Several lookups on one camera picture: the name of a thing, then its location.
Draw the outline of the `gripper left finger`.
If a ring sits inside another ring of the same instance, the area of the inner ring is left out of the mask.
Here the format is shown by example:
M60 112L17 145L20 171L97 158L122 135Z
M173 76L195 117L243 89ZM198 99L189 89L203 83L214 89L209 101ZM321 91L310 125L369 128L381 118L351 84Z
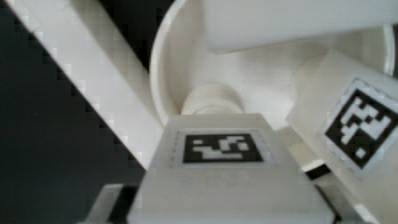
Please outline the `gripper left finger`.
M127 224L138 186L106 184L100 188L84 219L76 224Z

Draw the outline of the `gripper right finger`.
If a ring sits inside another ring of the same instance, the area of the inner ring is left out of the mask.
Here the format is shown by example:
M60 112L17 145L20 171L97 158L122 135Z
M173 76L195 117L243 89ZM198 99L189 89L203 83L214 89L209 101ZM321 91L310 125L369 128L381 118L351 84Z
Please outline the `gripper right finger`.
M379 224L347 189L331 183L315 183L314 186L333 211L331 224Z

